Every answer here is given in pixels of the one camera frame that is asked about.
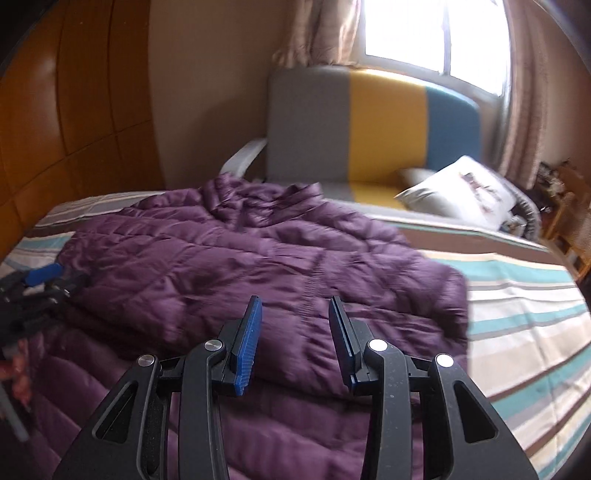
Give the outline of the person's left hand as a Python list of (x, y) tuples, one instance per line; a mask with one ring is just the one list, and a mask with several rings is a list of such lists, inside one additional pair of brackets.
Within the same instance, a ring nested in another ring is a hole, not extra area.
[(28, 361), (23, 354), (17, 354), (11, 360), (1, 361), (1, 381), (12, 383), (12, 395), (25, 408), (32, 398), (31, 379), (27, 373)]

